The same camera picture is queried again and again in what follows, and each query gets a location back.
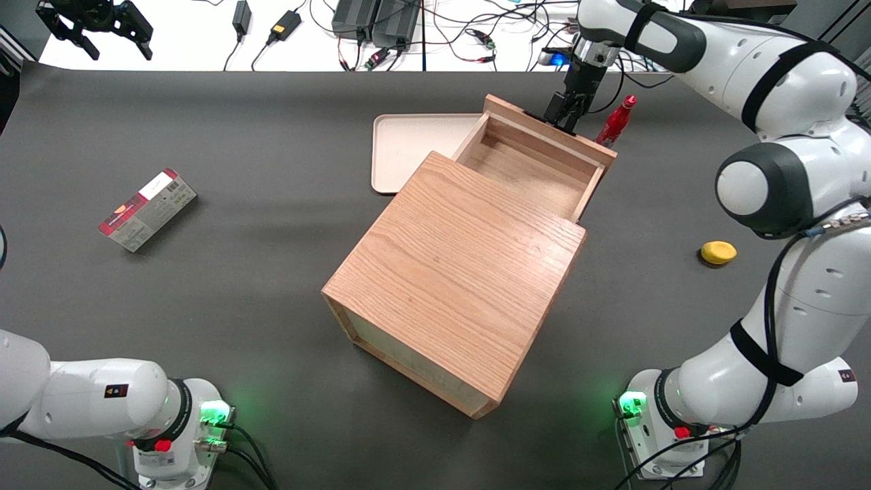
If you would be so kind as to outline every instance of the yellow sponge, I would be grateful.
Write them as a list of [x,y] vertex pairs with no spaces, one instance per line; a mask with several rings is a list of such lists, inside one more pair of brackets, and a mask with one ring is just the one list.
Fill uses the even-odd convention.
[[699,254],[706,262],[723,265],[738,256],[738,250],[729,242],[708,242],[702,246]]

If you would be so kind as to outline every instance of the table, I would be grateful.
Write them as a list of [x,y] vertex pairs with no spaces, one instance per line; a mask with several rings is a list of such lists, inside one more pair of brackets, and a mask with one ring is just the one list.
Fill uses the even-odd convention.
[[[229,70],[249,71],[251,63],[267,40],[269,29],[287,10],[300,6],[302,0],[248,0],[252,17],[249,35],[238,52],[231,58]],[[661,0],[663,5],[678,10],[682,0]],[[46,65],[76,70],[154,70],[154,71],[220,71],[227,56],[236,43],[235,32],[230,25],[236,6],[235,0],[136,0],[134,2],[145,18],[154,27],[151,42],[154,58],[147,61],[132,42],[108,32],[87,33],[88,38],[100,50],[99,61],[93,61],[84,50],[70,41],[59,41],[52,37],[45,46],[40,62]],[[299,13],[302,24],[283,43],[278,43],[264,54],[257,63],[258,71],[341,71],[337,56],[337,39],[331,29],[331,19],[337,0],[306,0]],[[498,13],[503,9],[513,9],[517,3],[510,0],[425,0],[428,71],[493,71],[493,64],[468,63],[457,59],[444,38],[435,28],[434,19],[445,35],[454,38],[461,33],[462,24],[435,18],[432,11],[455,20],[470,20],[478,14]],[[549,4],[551,22],[564,22],[574,17],[576,2]],[[490,31],[494,22],[479,24],[477,29]],[[530,39],[541,28],[527,21],[504,19],[498,22],[492,35],[498,51],[496,68],[499,71],[527,71],[530,67],[530,54],[537,58],[541,48],[551,41],[552,35],[544,36],[534,44],[530,51]],[[420,41],[422,30],[415,32],[415,41]],[[571,35],[554,38],[551,46],[571,45]],[[352,40],[341,42],[341,49],[349,63],[356,57],[356,43]],[[464,58],[480,58],[490,54],[476,39],[461,35],[454,44],[455,51]],[[367,43],[361,52],[362,64],[378,48]],[[397,62],[394,71],[421,71],[422,46],[415,44]],[[640,59],[626,52],[628,58]],[[537,70],[553,71],[554,68],[539,66]],[[627,63],[627,70],[644,71],[643,64]]]
[[[602,99],[616,82],[606,77]],[[719,163],[755,141],[738,120],[676,81],[638,93],[581,219],[584,252],[503,404],[481,420],[355,348],[319,294],[389,201],[368,187],[377,115],[473,112],[487,92],[541,111],[560,86],[554,73],[355,80],[29,65],[0,137],[10,242],[0,324],[57,360],[151,359],[213,381],[284,489],[608,490],[623,474],[611,398],[636,372],[725,335],[779,250],[728,219],[712,191]],[[605,117],[578,131],[595,134]],[[129,254],[97,225],[165,166],[201,201]],[[695,258],[715,239],[739,251],[717,270]],[[870,350],[865,331],[844,355],[859,380],[871,379]],[[869,406],[862,389],[832,417],[758,427],[735,488],[865,487]],[[114,460],[105,439],[63,444]],[[29,447],[0,444],[0,472],[3,488],[109,488]],[[213,490],[260,488],[221,460]]]

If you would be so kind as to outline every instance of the green light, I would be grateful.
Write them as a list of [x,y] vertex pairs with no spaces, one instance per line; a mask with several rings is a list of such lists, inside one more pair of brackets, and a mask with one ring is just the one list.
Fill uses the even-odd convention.
[[199,406],[199,420],[207,424],[227,422],[230,417],[230,405],[224,400],[203,402]]
[[641,415],[641,412],[647,406],[647,395],[641,391],[627,391],[620,395],[620,410],[627,419],[632,419]]

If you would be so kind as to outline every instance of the white label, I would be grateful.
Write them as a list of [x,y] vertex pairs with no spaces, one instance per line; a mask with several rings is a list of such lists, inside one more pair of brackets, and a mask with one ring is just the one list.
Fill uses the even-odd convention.
[[142,197],[150,201],[154,199],[154,196],[162,191],[170,182],[172,182],[172,177],[161,172],[157,177],[152,179],[151,182],[145,184],[145,187],[142,187],[139,190],[139,193],[142,194]]
[[172,466],[175,464],[175,454],[168,453],[139,453],[139,464],[142,466]]

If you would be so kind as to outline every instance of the red button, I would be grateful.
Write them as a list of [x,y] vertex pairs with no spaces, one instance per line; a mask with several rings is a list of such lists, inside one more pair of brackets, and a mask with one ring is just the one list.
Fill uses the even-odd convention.
[[166,453],[170,447],[172,447],[172,441],[167,439],[161,439],[154,443],[154,451],[158,453]]
[[686,439],[690,437],[690,430],[686,427],[677,427],[674,429],[674,437],[678,439]]

